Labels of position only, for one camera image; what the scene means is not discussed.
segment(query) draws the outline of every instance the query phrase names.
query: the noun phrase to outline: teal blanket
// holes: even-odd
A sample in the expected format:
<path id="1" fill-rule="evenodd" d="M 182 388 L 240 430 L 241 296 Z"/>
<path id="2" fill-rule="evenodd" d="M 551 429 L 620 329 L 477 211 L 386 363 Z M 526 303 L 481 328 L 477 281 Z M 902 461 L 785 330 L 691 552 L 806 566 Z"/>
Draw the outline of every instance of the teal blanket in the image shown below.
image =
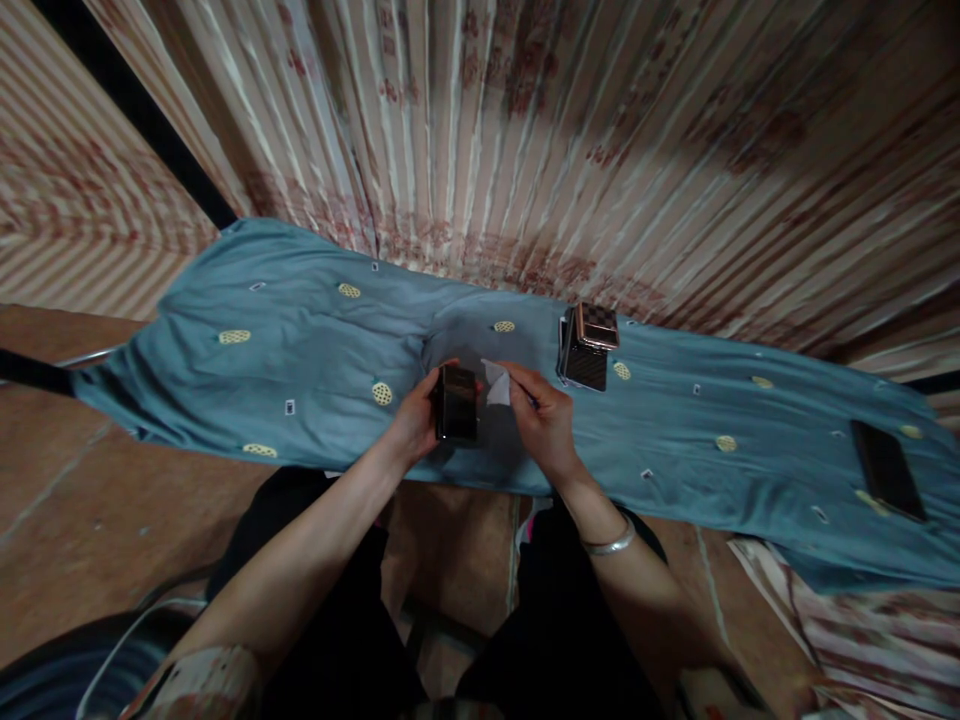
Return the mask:
<path id="1" fill-rule="evenodd" d="M 559 387 L 555 300 L 409 272 L 306 230 L 247 219 L 177 279 L 159 317 L 77 397 L 137 438 L 226 457 L 347 469 L 449 357 L 538 369 Z M 639 513 L 756 535 L 822 592 L 960 585 L 960 458 L 923 396 L 789 352 L 621 317 L 605 394 L 575 399 L 577 449 Z M 900 438 L 930 522 L 865 494 L 851 419 Z M 509 407 L 477 449 L 410 478 L 545 495 Z"/>

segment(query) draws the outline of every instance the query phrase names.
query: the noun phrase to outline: patterned sleeve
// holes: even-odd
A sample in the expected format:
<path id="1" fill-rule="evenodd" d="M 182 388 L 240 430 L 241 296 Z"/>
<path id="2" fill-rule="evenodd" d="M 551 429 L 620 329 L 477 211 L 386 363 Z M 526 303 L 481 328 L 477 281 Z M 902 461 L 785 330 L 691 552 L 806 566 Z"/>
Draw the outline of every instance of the patterned sleeve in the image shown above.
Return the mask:
<path id="1" fill-rule="evenodd" d="M 120 720 L 255 718 L 260 689 L 260 670 L 249 650 L 207 648 L 155 675 Z"/>

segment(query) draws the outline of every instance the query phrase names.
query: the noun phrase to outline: black pants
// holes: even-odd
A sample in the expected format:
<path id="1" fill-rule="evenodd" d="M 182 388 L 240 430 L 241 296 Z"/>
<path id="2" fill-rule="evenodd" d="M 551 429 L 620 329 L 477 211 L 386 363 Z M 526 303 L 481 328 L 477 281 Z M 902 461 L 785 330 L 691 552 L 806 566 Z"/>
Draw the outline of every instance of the black pants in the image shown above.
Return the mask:
<path id="1" fill-rule="evenodd" d="M 212 599 L 284 526 L 332 485 L 318 470 L 285 467 L 257 491 L 210 579 Z M 664 560 L 653 532 L 640 537 Z M 263 717 L 394 718 L 427 700 L 380 600 L 387 532 L 373 527 L 265 688 Z M 660 715 L 646 677 L 606 605 L 563 503 L 537 515 L 521 547 L 520 605 L 464 673 L 457 696 L 507 717 Z"/>

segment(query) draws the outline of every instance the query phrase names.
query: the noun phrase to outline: black pole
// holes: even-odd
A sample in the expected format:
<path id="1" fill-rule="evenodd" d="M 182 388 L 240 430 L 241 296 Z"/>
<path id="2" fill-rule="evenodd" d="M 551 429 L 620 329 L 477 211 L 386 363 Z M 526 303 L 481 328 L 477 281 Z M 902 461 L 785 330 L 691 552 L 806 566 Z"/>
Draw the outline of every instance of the black pole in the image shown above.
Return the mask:
<path id="1" fill-rule="evenodd" d="M 924 395 L 939 395 L 943 392 L 960 390 L 960 370 L 911 380 L 904 385 Z"/>
<path id="2" fill-rule="evenodd" d="M 33 0 L 37 10 L 100 83 L 218 230 L 237 219 L 140 78 L 83 0 Z"/>
<path id="3" fill-rule="evenodd" d="M 39 390 L 74 397 L 70 373 L 56 365 L 0 348 L 0 378 Z"/>

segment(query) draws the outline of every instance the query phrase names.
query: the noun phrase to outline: silver bracelet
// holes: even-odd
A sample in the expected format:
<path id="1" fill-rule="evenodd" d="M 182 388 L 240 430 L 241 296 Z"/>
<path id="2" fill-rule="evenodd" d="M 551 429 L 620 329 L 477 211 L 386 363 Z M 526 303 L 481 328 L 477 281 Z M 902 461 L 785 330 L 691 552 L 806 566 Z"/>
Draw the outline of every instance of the silver bracelet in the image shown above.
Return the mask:
<path id="1" fill-rule="evenodd" d="M 626 532 L 607 545 L 592 545 L 591 543 L 585 543 L 581 540 L 580 544 L 583 545 L 583 549 L 587 551 L 588 555 L 613 555 L 613 553 L 620 552 L 633 542 L 633 539 L 637 536 L 637 530 L 633 527 L 633 521 L 631 521 L 622 510 L 620 514 L 623 516 L 623 519 L 627 521 Z"/>

